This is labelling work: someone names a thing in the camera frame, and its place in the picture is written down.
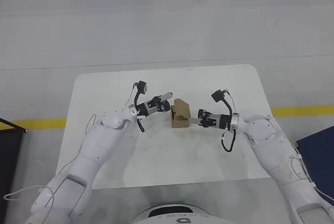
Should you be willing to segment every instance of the wire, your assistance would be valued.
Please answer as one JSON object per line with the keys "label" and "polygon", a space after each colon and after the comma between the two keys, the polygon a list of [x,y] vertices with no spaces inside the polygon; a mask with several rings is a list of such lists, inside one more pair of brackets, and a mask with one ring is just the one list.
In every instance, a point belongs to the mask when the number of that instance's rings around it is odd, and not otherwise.
{"label": "wire", "polygon": [[135,87],[135,86],[136,86],[136,84],[134,83],[134,84],[133,84],[133,86],[132,86],[132,89],[131,89],[131,93],[129,94],[129,98],[128,98],[128,100],[127,100],[126,104],[123,106],[123,108],[122,108],[122,110],[121,110],[121,111],[123,111],[123,110],[124,110],[124,108],[127,106],[128,102],[130,101],[130,99],[131,99],[131,96],[132,96],[132,93],[133,93],[133,89],[134,89],[134,87]]}
{"label": "wire", "polygon": [[228,104],[228,102],[225,100],[225,98],[222,99],[222,101],[224,102],[224,104],[227,106],[228,110],[229,110],[229,115],[232,116],[233,112],[232,112],[232,108],[230,107],[230,105]]}
{"label": "wire", "polygon": [[82,146],[82,144],[80,145],[80,149],[78,150],[78,153],[77,153],[77,155],[75,156],[75,158],[73,158],[70,162],[68,162],[67,164],[65,164],[65,165],[61,168],[59,174],[61,174],[61,172],[65,169],[65,167],[66,167],[67,165],[69,165],[71,162],[73,162],[73,161],[77,158],[78,154],[79,154],[80,151],[81,151],[81,146]]}
{"label": "wire", "polygon": [[[140,96],[140,92],[137,91],[136,95],[134,96],[134,100],[133,100],[133,103],[134,103],[134,106],[135,106],[135,107],[137,106],[137,99],[138,99],[139,96]],[[138,124],[138,127],[140,128],[140,130],[141,130],[142,132],[145,132],[145,129],[144,129],[144,127],[142,126],[140,119],[137,119],[137,124]]]}
{"label": "wire", "polygon": [[19,199],[7,198],[7,197],[9,197],[9,196],[11,196],[11,195],[14,195],[14,194],[17,194],[17,193],[19,193],[19,192],[23,192],[24,190],[28,190],[28,189],[30,189],[30,188],[47,188],[47,189],[49,189],[50,192],[51,192],[51,195],[52,195],[53,200],[52,200],[51,207],[50,207],[50,209],[49,209],[48,214],[46,215],[46,217],[43,219],[43,222],[41,223],[41,224],[44,224],[45,221],[46,221],[46,219],[49,217],[49,215],[50,215],[50,213],[51,213],[51,210],[53,209],[54,202],[55,202],[54,191],[53,191],[50,187],[48,187],[48,186],[43,186],[43,185],[28,186],[27,188],[20,189],[20,190],[14,192],[14,193],[6,194],[6,195],[4,195],[3,198],[4,198],[5,200],[9,200],[9,201],[16,201],[16,200],[19,200]]}
{"label": "wire", "polygon": [[[297,149],[295,146],[293,146],[293,147],[294,147],[294,149],[296,150],[296,152],[298,153],[298,155],[300,155],[298,149]],[[300,156],[300,157],[291,156],[290,159],[291,159],[291,160],[290,160],[290,166],[291,166],[291,169],[293,170],[294,174],[295,174],[297,177],[299,177],[300,179],[302,179],[302,180],[309,180],[311,183],[314,183],[313,180],[312,180],[312,178],[311,178],[310,175],[309,175],[309,172],[308,172],[308,170],[307,170],[307,167],[306,167],[306,165],[305,165],[303,159],[301,158],[301,156]],[[294,169],[294,167],[293,167],[293,159],[296,159],[296,160],[298,160],[298,161],[300,162],[301,167],[303,168],[304,173],[305,173],[305,177],[304,177],[304,178],[302,178],[302,177],[295,171],[295,169]],[[323,196],[329,198],[331,201],[334,202],[334,199],[333,199],[332,197],[330,197],[329,195],[325,194],[324,192],[322,192],[321,190],[319,190],[319,189],[316,187],[315,183],[314,183],[314,189],[315,189],[319,194],[321,194],[321,195],[323,195]]]}
{"label": "wire", "polygon": [[236,109],[235,109],[235,105],[234,105],[234,100],[233,100],[233,97],[231,96],[231,94],[229,93],[229,91],[226,92],[229,97],[232,99],[232,103],[233,103],[233,108],[234,108],[234,112],[236,112]]}
{"label": "wire", "polygon": [[225,146],[224,146],[224,133],[222,134],[222,137],[221,137],[221,143],[222,143],[222,146],[224,148],[224,150],[226,152],[231,152],[232,149],[233,149],[233,145],[234,145],[234,141],[235,141],[235,136],[236,136],[236,131],[235,129],[233,129],[233,139],[232,139],[232,143],[230,144],[230,149],[227,149]]}
{"label": "wire", "polygon": [[90,120],[89,120],[89,122],[87,122],[87,124],[86,124],[86,128],[85,128],[85,134],[88,134],[88,131],[87,131],[87,126],[89,126],[89,124],[90,124],[90,121],[91,121],[91,119],[92,119],[94,116],[95,116],[95,118],[94,118],[94,123],[93,123],[92,125],[94,125],[94,124],[95,124],[95,120],[96,120],[96,117],[97,117],[97,115],[96,115],[96,114],[93,114],[93,115],[90,117]]}
{"label": "wire", "polygon": [[322,192],[321,190],[319,190],[316,186],[315,186],[314,188],[315,188],[315,190],[316,190],[318,193],[324,195],[325,197],[329,198],[331,201],[334,202],[334,199],[333,199],[332,197],[330,197],[329,195],[327,195],[327,194],[325,194],[324,192]]}

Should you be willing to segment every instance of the box flap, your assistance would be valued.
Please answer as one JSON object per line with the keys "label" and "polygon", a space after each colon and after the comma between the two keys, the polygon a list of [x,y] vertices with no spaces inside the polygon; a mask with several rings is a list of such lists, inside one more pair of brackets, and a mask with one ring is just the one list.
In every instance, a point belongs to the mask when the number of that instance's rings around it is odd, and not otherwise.
{"label": "box flap", "polygon": [[183,116],[186,119],[191,117],[191,112],[189,111],[189,105],[181,99],[174,100],[174,109],[176,116]]}

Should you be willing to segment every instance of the dark blue panel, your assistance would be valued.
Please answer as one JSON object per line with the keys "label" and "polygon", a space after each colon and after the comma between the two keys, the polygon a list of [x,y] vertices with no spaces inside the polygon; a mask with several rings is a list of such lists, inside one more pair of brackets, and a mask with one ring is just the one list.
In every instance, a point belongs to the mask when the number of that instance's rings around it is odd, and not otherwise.
{"label": "dark blue panel", "polygon": [[303,138],[297,143],[298,150],[318,189],[334,198],[334,126]]}

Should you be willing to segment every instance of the white cable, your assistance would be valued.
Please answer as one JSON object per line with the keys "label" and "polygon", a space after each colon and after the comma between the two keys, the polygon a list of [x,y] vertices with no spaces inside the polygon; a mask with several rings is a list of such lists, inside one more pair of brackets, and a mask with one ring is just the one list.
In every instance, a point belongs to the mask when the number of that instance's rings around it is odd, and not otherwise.
{"label": "white cable", "polygon": [[130,99],[131,99],[131,96],[132,96],[132,93],[133,93],[133,89],[134,89],[134,87],[135,87],[135,86],[136,86],[136,84],[134,83],[134,84],[133,84],[133,86],[132,86],[131,93],[129,94],[129,98],[128,98],[128,100],[127,100],[126,104],[124,105],[124,107],[122,108],[122,110],[121,110],[121,111],[123,111],[123,109],[126,107],[126,105],[128,104],[128,102],[130,101]]}
{"label": "white cable", "polygon": [[12,200],[12,201],[19,200],[19,199],[7,198],[7,197],[9,197],[9,196],[11,196],[11,195],[14,195],[14,194],[17,194],[17,193],[19,193],[19,192],[23,192],[24,190],[28,190],[28,189],[30,189],[30,188],[47,188],[47,189],[49,189],[50,192],[51,192],[51,195],[52,195],[53,200],[52,200],[51,207],[50,207],[50,209],[49,209],[48,214],[46,215],[46,217],[44,218],[43,222],[41,223],[41,224],[44,224],[45,221],[46,221],[46,219],[49,217],[49,215],[50,215],[50,213],[51,213],[51,210],[53,209],[54,202],[55,202],[54,191],[53,191],[50,187],[48,187],[48,186],[43,186],[43,185],[28,186],[27,188],[20,189],[20,190],[14,192],[14,193],[6,194],[6,195],[4,195],[3,198],[4,198],[5,200]]}
{"label": "white cable", "polygon": [[75,156],[75,158],[73,158],[70,162],[68,162],[67,164],[65,164],[65,165],[61,168],[59,174],[61,174],[61,172],[65,169],[65,167],[66,167],[67,165],[69,165],[71,162],[73,162],[73,161],[77,158],[77,156],[78,156],[78,154],[80,153],[80,151],[81,151],[81,146],[80,146],[80,149],[78,150],[78,153],[77,153],[77,155]]}
{"label": "white cable", "polygon": [[89,124],[90,124],[90,122],[91,122],[91,119],[92,119],[93,117],[95,117],[95,118],[94,118],[94,123],[93,123],[92,125],[95,124],[95,120],[96,120],[97,115],[96,115],[96,114],[93,114],[93,115],[90,117],[89,122],[87,122],[87,125],[86,125],[86,128],[85,128],[85,134],[88,134],[87,127],[89,126]]}
{"label": "white cable", "polygon": [[[311,183],[313,183],[313,180],[312,180],[312,178],[311,178],[310,175],[309,175],[309,172],[308,172],[308,170],[307,170],[307,167],[306,167],[306,165],[305,165],[303,159],[301,158],[301,155],[300,155],[300,158],[295,157],[295,156],[291,156],[290,159],[291,159],[291,160],[290,160],[290,166],[291,166],[291,169],[293,170],[294,174],[295,174],[297,177],[299,177],[300,179],[302,179],[302,180],[309,180]],[[296,159],[296,160],[298,160],[298,161],[300,162],[301,167],[303,168],[306,177],[302,178],[302,177],[299,176],[298,173],[295,171],[295,169],[294,169],[294,167],[293,167],[293,159]],[[334,199],[333,199],[332,197],[330,197],[329,195],[327,195],[327,194],[325,194],[324,192],[322,192],[321,190],[319,190],[319,189],[316,187],[315,184],[314,184],[314,189],[315,189],[319,194],[324,195],[325,197],[329,198],[331,201],[334,202]]]}
{"label": "white cable", "polygon": [[[94,116],[95,116],[95,118],[94,118],[94,123],[93,123],[92,125],[95,125],[95,120],[96,120],[97,115],[96,115],[96,114],[93,114],[93,115],[90,117],[89,122],[87,122],[87,124],[86,124],[85,134],[88,134],[87,126],[89,126],[89,124],[90,124],[90,122],[91,122],[91,119],[92,119]],[[66,166],[68,166],[71,162],[73,162],[73,161],[77,158],[77,156],[78,156],[78,154],[80,153],[80,151],[81,151],[81,146],[80,146],[80,149],[78,150],[78,153],[77,153],[77,155],[75,156],[75,158],[73,158],[70,162],[68,162],[67,164],[65,164],[65,165],[61,168],[61,170],[60,170],[60,172],[58,173],[58,175],[61,174],[61,172],[65,169]]]}

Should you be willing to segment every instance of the metal bracket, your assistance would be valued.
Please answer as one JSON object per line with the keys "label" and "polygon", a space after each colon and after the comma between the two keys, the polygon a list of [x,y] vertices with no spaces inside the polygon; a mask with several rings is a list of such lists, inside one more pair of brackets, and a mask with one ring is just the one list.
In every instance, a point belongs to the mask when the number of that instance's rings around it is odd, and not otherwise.
{"label": "metal bracket", "polygon": [[7,120],[4,120],[2,118],[0,118],[0,122],[3,123],[3,124],[9,125],[10,127],[13,127],[15,129],[22,130],[24,133],[27,132],[27,129],[25,129],[25,128],[21,127],[21,126],[18,126],[16,124],[13,124],[11,122],[8,122]]}

